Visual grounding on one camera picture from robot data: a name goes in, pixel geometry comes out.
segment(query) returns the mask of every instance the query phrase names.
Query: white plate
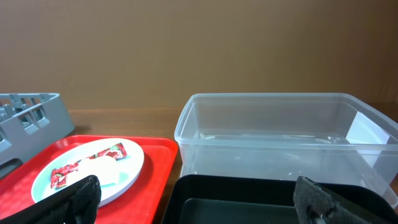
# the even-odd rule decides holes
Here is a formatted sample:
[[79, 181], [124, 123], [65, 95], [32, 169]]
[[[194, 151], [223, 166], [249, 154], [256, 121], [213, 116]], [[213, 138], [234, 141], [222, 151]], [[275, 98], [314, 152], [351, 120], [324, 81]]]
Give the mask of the white plate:
[[123, 144], [124, 149], [127, 152], [127, 157], [116, 162], [120, 170], [120, 180], [118, 184], [101, 186], [101, 203], [99, 206], [106, 205], [116, 199], [136, 181], [144, 163], [144, 152], [141, 147], [133, 141], [121, 138], [108, 138], [88, 142], [65, 152], [51, 161], [42, 171], [40, 171], [33, 182], [31, 190], [33, 201], [39, 202], [65, 188], [58, 190], [50, 188], [51, 171], [53, 169], [74, 163], [88, 156], [92, 156], [93, 154], [120, 142]]

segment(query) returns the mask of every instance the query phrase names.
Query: wooden table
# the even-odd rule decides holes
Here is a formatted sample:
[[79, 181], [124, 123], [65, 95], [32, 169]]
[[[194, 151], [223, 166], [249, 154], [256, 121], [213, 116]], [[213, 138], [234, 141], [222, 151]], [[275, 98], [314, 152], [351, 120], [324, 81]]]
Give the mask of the wooden table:
[[[373, 104], [382, 113], [398, 121], [398, 104]], [[70, 110], [75, 123], [73, 134], [99, 134], [117, 136], [154, 136], [174, 139], [174, 129], [182, 108], [146, 108], [125, 110]], [[160, 223], [173, 186], [180, 177], [180, 154], [174, 162], [153, 223]], [[391, 183], [398, 194], [398, 177]]]

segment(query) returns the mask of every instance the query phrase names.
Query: gray dish rack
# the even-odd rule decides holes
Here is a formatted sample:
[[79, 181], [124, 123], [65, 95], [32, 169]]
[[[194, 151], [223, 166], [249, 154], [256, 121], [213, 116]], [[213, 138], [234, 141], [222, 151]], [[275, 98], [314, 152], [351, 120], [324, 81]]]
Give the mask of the gray dish rack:
[[74, 129], [58, 93], [0, 94], [0, 178]]

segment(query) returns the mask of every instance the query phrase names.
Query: red wrapper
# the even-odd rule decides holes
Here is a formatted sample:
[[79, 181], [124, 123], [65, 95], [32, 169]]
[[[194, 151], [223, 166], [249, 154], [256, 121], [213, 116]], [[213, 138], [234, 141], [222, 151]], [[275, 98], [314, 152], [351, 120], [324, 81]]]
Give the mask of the red wrapper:
[[[127, 156], [127, 152], [121, 143], [118, 143], [108, 149], [102, 150], [92, 156], [87, 157], [88, 159], [95, 159], [101, 156], [110, 156], [113, 159], [119, 160]], [[64, 167], [53, 169], [51, 171], [51, 188], [61, 188], [68, 185], [68, 174], [79, 169], [79, 162], [66, 165]]]

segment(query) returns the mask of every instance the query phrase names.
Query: black tray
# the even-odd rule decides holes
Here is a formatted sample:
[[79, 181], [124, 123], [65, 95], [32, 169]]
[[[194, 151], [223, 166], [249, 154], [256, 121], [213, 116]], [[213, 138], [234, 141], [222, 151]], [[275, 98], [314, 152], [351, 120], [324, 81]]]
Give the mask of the black tray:
[[[398, 223], [378, 194], [363, 187], [322, 184], [369, 212]], [[187, 175], [177, 181], [162, 224], [299, 223], [294, 181]]]

